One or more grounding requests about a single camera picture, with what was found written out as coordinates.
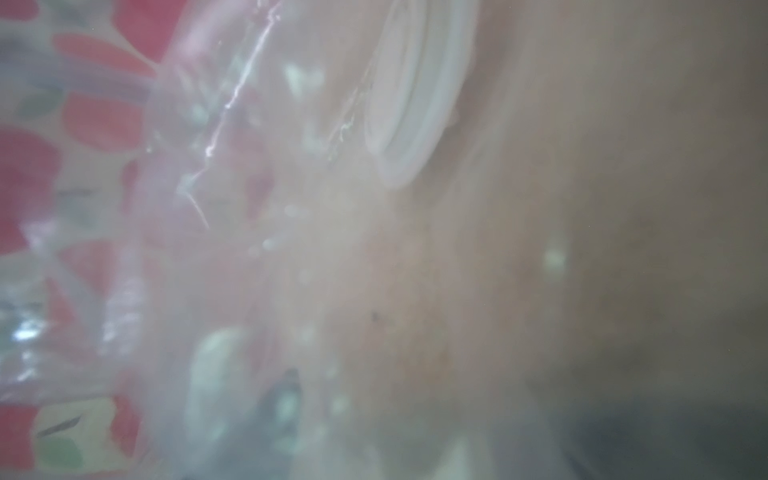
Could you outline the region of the clear plastic vacuum bag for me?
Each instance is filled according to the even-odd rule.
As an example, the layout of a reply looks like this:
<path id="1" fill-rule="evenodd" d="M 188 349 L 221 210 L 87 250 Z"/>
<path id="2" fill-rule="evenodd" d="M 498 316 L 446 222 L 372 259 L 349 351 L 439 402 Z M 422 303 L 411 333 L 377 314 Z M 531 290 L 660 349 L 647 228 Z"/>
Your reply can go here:
<path id="1" fill-rule="evenodd" d="M 766 3 L 479 1 L 389 189 L 394 2 L 2 3 L 3 478 L 766 477 Z"/>

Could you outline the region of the white vacuum bag valve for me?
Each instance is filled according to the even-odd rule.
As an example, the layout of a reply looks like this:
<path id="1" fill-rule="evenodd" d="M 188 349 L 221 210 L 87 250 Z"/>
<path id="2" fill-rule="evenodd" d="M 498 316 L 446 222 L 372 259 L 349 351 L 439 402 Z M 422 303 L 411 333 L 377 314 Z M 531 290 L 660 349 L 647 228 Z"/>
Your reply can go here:
<path id="1" fill-rule="evenodd" d="M 395 1 L 374 56 L 365 144 L 385 187 L 414 181 L 452 122 L 481 3 Z"/>

